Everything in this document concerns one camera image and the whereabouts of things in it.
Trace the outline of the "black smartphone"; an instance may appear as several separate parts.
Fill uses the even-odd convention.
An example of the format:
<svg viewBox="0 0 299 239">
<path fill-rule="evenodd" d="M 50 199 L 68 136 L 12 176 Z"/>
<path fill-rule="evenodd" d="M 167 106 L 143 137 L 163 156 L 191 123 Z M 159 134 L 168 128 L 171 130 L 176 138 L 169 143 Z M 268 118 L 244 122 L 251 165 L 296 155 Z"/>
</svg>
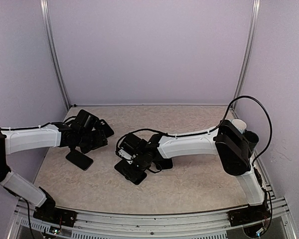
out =
<svg viewBox="0 0 299 239">
<path fill-rule="evenodd" d="M 114 169 L 135 185 L 139 185 L 147 177 L 144 171 L 138 170 L 133 164 L 129 164 L 123 159 L 114 166 Z"/>
<path fill-rule="evenodd" d="M 86 171 L 94 162 L 93 159 L 77 150 L 71 150 L 65 158 L 83 171 Z"/>
</svg>

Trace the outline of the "black phone case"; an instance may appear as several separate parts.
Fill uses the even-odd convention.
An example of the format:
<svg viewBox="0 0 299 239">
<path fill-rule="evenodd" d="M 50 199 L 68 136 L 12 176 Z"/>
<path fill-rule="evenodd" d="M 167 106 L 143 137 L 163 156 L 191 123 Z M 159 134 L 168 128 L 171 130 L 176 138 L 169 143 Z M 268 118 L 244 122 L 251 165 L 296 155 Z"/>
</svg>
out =
<svg viewBox="0 0 299 239">
<path fill-rule="evenodd" d="M 104 132 L 106 138 L 114 135 L 113 129 L 108 125 L 108 123 L 104 119 L 100 119 L 96 123 L 96 126 L 99 130 L 102 130 Z"/>
<path fill-rule="evenodd" d="M 173 161 L 171 158 L 162 158 L 161 156 L 157 155 L 153 163 L 156 166 L 157 170 L 167 170 L 173 168 Z"/>
</svg>

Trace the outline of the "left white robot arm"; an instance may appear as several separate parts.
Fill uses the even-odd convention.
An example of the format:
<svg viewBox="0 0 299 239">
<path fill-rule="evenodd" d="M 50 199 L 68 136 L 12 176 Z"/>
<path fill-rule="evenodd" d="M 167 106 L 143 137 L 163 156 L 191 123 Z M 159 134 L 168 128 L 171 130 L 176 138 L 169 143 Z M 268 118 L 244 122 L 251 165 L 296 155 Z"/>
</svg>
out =
<svg viewBox="0 0 299 239">
<path fill-rule="evenodd" d="M 47 220 L 56 221 L 60 211 L 53 198 L 14 172 L 7 165 L 6 156 L 32 149 L 67 147 L 66 159 L 86 171 L 94 162 L 87 153 L 106 146 L 112 135 L 114 131 L 104 119 L 86 110 L 80 110 L 64 122 L 24 128 L 0 127 L 0 185 L 39 208 Z"/>
</svg>

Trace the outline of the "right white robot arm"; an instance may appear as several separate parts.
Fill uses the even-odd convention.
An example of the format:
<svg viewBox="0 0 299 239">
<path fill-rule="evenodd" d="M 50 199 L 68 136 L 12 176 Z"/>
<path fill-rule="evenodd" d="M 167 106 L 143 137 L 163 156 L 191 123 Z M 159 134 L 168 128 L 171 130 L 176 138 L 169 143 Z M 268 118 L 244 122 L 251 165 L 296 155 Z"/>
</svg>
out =
<svg viewBox="0 0 299 239">
<path fill-rule="evenodd" d="M 133 184 L 140 184 L 151 165 L 156 172 L 171 169 L 172 159 L 189 155 L 217 155 L 224 171 L 235 176 L 242 187 L 248 207 L 245 217 L 255 221 L 264 211 L 266 192 L 262 178 L 254 167 L 253 154 L 259 137 L 246 129 L 239 119 L 224 119 L 214 128 L 182 134 L 154 131 L 149 140 L 130 132 L 118 141 L 116 155 L 121 161 L 115 169 Z"/>
</svg>

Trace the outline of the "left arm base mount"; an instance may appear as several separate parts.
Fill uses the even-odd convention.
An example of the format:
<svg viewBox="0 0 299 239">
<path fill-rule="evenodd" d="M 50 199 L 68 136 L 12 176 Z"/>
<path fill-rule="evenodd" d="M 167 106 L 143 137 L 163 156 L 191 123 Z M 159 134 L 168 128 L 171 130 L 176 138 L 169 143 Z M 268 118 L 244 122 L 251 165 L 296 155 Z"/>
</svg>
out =
<svg viewBox="0 0 299 239">
<path fill-rule="evenodd" d="M 60 226 L 74 227 L 77 213 L 72 210 L 61 208 L 54 208 L 51 212 L 44 212 L 43 210 L 36 209 L 33 217 L 45 222 L 58 224 Z"/>
</svg>

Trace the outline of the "front aluminium rail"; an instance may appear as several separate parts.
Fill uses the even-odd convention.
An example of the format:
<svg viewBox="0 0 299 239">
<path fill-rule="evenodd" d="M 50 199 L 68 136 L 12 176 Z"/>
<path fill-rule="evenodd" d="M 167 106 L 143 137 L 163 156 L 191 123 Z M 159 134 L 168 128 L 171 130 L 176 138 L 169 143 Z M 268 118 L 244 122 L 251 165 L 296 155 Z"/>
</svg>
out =
<svg viewBox="0 0 299 239">
<path fill-rule="evenodd" d="M 286 200 L 275 198 L 274 195 L 273 198 L 272 222 L 260 239 L 299 239 Z M 33 232 L 38 232 L 36 238 L 41 238 L 46 232 L 47 237 L 56 239 L 225 239 L 231 230 L 240 236 L 243 227 L 260 223 L 258 221 L 235 227 L 230 225 L 228 212 L 245 207 L 171 215 L 128 215 L 71 209 L 77 213 L 74 225 L 61 226 L 58 235 L 49 233 L 51 227 L 58 225 L 32 217 L 30 221 Z M 21 229 L 28 233 L 25 231 L 28 226 L 26 203 L 19 200 L 5 238 L 16 239 L 21 236 Z"/>
</svg>

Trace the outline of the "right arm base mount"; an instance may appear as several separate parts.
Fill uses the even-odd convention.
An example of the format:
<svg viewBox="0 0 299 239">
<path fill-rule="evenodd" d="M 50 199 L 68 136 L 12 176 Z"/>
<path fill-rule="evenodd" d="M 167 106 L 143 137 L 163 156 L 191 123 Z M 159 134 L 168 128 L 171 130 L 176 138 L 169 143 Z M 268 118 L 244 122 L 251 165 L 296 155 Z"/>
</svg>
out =
<svg viewBox="0 0 299 239">
<path fill-rule="evenodd" d="M 271 216 L 270 210 L 263 205 L 230 210 L 227 214 L 232 227 L 261 221 Z"/>
</svg>

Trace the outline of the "left aluminium frame post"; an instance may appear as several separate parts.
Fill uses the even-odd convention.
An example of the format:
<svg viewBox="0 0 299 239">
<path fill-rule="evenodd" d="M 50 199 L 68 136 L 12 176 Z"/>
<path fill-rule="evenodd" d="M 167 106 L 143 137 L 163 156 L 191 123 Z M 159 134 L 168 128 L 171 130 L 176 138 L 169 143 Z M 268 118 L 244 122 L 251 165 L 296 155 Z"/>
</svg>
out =
<svg viewBox="0 0 299 239">
<path fill-rule="evenodd" d="M 51 19 L 50 19 L 50 14 L 49 14 L 49 6 L 48 6 L 48 1 L 47 0 L 41 0 L 40 1 L 40 7 L 41 7 L 41 13 L 43 17 L 43 23 L 44 23 L 44 28 L 47 36 L 47 42 L 48 42 L 48 47 L 50 51 L 50 56 L 54 68 L 54 72 L 56 75 L 57 79 L 57 84 L 61 92 L 61 97 L 64 102 L 65 108 L 69 110 L 71 108 L 71 103 L 69 99 L 69 95 L 63 80 L 58 56 L 57 56 L 57 51 L 56 51 L 56 46 L 54 42 L 54 37 L 53 37 L 53 30 L 52 30 L 52 24 L 51 24 Z"/>
</svg>

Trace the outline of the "aluminium frame post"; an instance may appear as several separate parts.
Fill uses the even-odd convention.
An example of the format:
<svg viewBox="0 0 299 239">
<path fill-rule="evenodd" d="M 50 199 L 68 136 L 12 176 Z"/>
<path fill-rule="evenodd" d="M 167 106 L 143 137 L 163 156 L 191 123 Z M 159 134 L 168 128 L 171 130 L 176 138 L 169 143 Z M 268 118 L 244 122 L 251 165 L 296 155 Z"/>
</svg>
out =
<svg viewBox="0 0 299 239">
<path fill-rule="evenodd" d="M 44 28 L 47 36 L 47 42 L 48 42 L 48 47 L 50 51 L 50 56 L 54 68 L 54 72 L 56 75 L 57 79 L 57 84 L 61 92 L 61 97 L 64 102 L 65 108 L 69 110 L 71 108 L 71 103 L 69 99 L 69 95 L 63 80 L 58 56 L 57 56 L 57 51 L 56 51 L 56 46 L 54 42 L 54 37 L 53 37 L 53 30 L 52 30 L 52 24 L 51 24 L 51 19 L 50 19 L 50 14 L 49 14 L 49 6 L 48 6 L 48 1 L 47 0 L 41 0 L 40 1 L 40 7 L 41 7 L 41 13 L 43 17 L 43 23 L 44 23 Z"/>
<path fill-rule="evenodd" d="M 237 83 L 237 87 L 234 93 L 234 98 L 237 98 L 241 96 L 243 86 L 245 83 L 245 78 L 248 70 L 248 65 L 250 62 L 251 54 L 252 54 L 252 48 L 254 43 L 254 37 L 256 34 L 257 29 L 257 23 L 259 18 L 259 11 L 260 11 L 261 1 L 260 0 L 254 0 L 253 1 L 253 7 L 252 7 L 252 14 L 251 14 L 251 20 L 250 20 L 250 26 L 249 26 L 249 32 L 247 37 L 247 43 L 245 47 L 245 52 L 243 56 L 242 66 L 239 74 L 239 79 Z"/>
</svg>

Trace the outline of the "right aluminium frame post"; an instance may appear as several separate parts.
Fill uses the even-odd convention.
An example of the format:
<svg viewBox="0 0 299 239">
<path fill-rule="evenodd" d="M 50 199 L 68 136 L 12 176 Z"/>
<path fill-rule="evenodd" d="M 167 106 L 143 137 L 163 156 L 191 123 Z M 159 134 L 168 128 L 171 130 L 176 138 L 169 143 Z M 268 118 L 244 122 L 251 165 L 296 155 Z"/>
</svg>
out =
<svg viewBox="0 0 299 239">
<path fill-rule="evenodd" d="M 259 11 L 260 11 L 261 1 L 260 0 L 254 0 L 253 1 L 253 7 L 252 7 L 252 14 L 251 14 L 251 20 L 250 20 L 250 26 L 249 26 L 249 32 L 247 37 L 247 43 L 245 47 L 245 52 L 243 56 L 242 66 L 239 74 L 239 79 L 237 83 L 237 87 L 234 93 L 234 98 L 237 98 L 241 96 L 243 86 L 245 83 L 245 78 L 248 70 L 248 65 L 250 62 L 251 54 L 252 54 L 252 48 L 254 43 L 254 37 L 256 34 L 257 29 L 257 23 L 259 18 Z"/>
</svg>

